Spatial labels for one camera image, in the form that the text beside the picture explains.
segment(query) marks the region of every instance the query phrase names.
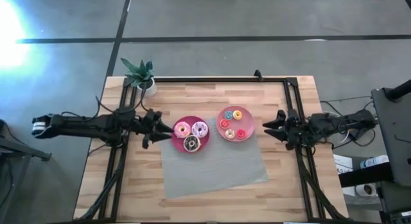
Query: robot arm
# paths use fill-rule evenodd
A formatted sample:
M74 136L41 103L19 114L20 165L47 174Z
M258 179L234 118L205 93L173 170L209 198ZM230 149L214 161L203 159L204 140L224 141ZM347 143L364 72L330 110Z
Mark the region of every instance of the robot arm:
M264 123L268 128L264 132L279 141L287 141L286 149L297 146L314 146L316 142L336 133L350 130L353 139L358 139L366 131L374 128L377 122L368 110L359 110L354 114L334 117L328 113L313 114L308 122L302 121L295 110L291 110L288 118L285 112L279 110L277 119Z
M171 138L165 134L173 129L161 121L161 112L150 109L144 117L136 117L130 108L119 108L112 114L98 117L73 117L48 114L34 118L35 138L47 139L58 135L99 138L107 144L118 146L123 143L127 132L144 134L143 148L148 148L148 141L156 142Z

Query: gray cloth mat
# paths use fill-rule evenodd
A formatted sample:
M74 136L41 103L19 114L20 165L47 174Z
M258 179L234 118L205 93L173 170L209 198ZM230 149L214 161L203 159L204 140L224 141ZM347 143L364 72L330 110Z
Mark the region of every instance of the gray cloth mat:
M159 142L166 198L268 181L255 133L231 142L218 133L215 118L205 122L210 139L196 153L179 152L171 141Z

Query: glazed donut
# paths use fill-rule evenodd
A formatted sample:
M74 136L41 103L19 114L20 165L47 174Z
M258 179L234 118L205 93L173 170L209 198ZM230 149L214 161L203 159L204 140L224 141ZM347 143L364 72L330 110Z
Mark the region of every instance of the glazed donut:
M225 111L224 112L224 119L232 119L232 112L231 111Z
M246 133L245 130L239 129L239 130L237 130L236 136L237 136L239 139L243 139L244 137L247 136L247 133Z
M174 126L174 133L178 138L185 138L190 135L190 126L184 121L178 122Z
M189 135L184 139L184 149L190 153L194 153L200 149L200 139L194 135Z
M243 117L243 114L239 110L235 110L232 113L232 116L234 119L241 119Z
M208 126L204 122L199 121L193 124L191 133L198 138L203 138L208 134Z
M226 128L230 127L230 121L228 121L226 119L221 119L220 127L222 127L223 129L226 129Z
M227 131L225 131L226 138L233 139L235 136L236 136L236 132L234 132L234 130L228 129Z

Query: green plant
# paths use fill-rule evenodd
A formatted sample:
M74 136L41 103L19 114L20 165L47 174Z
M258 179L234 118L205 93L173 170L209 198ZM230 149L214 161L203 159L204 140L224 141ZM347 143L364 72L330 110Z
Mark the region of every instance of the green plant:
M121 58L121 61L128 68L128 74L126 74L125 76L133 81L132 86L134 87L137 87L140 84L149 81L150 78L154 77L153 63L151 62L151 60L147 61L146 64L144 64L144 61L141 61L140 67L130 63L124 58Z

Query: chocolate donut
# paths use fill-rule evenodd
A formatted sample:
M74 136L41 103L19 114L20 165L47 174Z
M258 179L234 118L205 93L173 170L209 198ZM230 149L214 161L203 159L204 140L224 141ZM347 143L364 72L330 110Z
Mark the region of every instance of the chocolate donut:
M191 127L191 133L198 138L203 138L208 134L208 126L202 121L196 122Z
M189 135L184 139L184 149L190 153L199 150L200 146L200 139L194 135Z

